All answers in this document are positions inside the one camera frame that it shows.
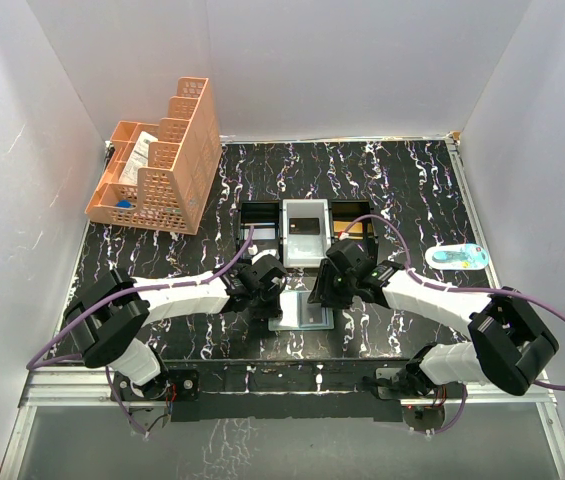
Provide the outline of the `green card holder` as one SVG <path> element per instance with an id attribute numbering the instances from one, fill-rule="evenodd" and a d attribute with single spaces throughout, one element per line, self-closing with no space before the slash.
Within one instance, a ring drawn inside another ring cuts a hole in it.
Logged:
<path id="1" fill-rule="evenodd" d="M 309 302 L 310 292 L 288 290 L 280 296 L 281 315 L 268 320 L 269 331 L 321 331 L 334 328 L 333 310 Z"/>

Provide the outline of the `white plastic bin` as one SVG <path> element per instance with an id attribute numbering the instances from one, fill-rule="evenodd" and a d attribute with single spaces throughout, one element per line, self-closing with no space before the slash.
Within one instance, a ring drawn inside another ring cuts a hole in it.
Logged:
<path id="1" fill-rule="evenodd" d="M 329 203 L 320 199 L 282 201 L 283 264 L 317 268 L 331 246 Z"/>

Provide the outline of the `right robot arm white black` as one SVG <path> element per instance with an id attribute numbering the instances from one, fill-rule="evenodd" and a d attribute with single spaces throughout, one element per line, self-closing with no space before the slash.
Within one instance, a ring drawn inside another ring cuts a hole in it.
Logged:
<path id="1" fill-rule="evenodd" d="M 517 291 L 463 293 L 397 262 L 377 263 L 359 244 L 345 239 L 321 260 L 308 301 L 344 310 L 354 298 L 414 313 L 466 339 L 428 344 L 391 377 L 365 378 L 370 388 L 385 388 L 396 396 L 428 397 L 449 383 L 491 383 L 522 396 L 559 350 L 557 339 Z"/>

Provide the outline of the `peach plastic desk organizer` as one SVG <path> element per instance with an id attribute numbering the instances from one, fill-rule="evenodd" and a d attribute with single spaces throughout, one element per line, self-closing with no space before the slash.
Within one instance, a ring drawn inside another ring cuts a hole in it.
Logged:
<path id="1" fill-rule="evenodd" d="M 158 138 L 136 185 L 119 182 L 140 133 Z M 110 142 L 113 154 L 85 214 L 93 223 L 195 235 L 222 154 L 211 80 L 182 77 L 156 124 L 121 121 Z M 135 207 L 115 207 L 128 200 Z"/>

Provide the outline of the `black bin with white card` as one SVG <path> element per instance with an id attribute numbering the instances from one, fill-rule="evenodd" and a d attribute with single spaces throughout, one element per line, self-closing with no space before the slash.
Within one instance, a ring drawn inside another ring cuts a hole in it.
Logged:
<path id="1" fill-rule="evenodd" d="M 258 252 L 270 253 L 277 259 L 282 257 L 282 202 L 243 201 L 240 203 L 236 226 L 236 249 L 239 250 L 247 239 L 250 228 L 274 227 L 278 238 L 275 240 L 254 240 Z"/>

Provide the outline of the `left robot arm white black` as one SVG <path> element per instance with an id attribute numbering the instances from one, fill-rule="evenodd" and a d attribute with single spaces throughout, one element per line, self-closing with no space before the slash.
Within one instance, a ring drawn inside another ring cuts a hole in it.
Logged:
<path id="1" fill-rule="evenodd" d="M 155 349 L 137 338 L 143 327 L 195 314 L 262 310 L 273 316 L 286 276 L 271 254 L 175 279 L 132 277 L 113 269 L 72 301 L 65 320 L 87 368 L 107 367 L 144 398 L 156 399 L 167 391 L 168 370 Z"/>

